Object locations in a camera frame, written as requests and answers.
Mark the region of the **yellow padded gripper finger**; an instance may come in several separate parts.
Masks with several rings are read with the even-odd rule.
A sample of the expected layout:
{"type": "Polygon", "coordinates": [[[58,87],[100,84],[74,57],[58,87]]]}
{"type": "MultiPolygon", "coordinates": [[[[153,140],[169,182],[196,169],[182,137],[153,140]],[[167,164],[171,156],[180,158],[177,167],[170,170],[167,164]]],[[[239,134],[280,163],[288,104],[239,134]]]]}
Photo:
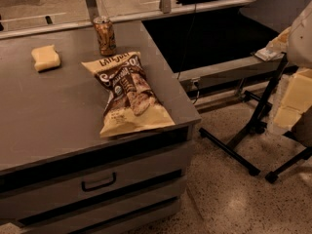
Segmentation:
{"type": "Polygon", "coordinates": [[[283,75],[274,106],[273,126],[290,130],[312,106],[312,69],[299,68],[293,75],[283,75]]]}

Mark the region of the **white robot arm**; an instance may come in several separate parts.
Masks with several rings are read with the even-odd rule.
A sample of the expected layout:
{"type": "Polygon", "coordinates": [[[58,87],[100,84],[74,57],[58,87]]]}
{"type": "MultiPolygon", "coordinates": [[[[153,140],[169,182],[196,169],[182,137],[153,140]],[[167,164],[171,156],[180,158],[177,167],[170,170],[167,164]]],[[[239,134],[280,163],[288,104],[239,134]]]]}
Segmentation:
{"type": "Polygon", "coordinates": [[[304,146],[312,146],[312,2],[273,43],[282,39],[288,61],[298,70],[282,77],[273,114],[274,128],[291,131],[304,146]]]}

